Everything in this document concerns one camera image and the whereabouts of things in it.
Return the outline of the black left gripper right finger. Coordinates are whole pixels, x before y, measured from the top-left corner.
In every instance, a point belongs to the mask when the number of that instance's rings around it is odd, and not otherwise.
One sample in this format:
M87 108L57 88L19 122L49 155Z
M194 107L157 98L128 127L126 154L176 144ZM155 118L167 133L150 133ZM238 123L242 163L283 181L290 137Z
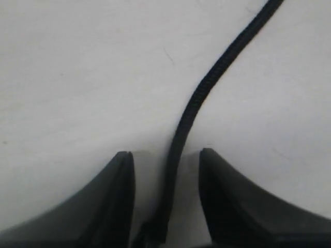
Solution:
M210 148L199 155L199 195L217 247L330 247L330 219L266 191Z

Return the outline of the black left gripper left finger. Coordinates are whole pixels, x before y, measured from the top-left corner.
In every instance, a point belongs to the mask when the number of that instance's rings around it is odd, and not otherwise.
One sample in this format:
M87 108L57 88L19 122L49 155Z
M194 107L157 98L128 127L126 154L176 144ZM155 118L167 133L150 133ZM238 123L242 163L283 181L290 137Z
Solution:
M133 155L122 151L74 196L1 232L1 247L128 247L133 208Z

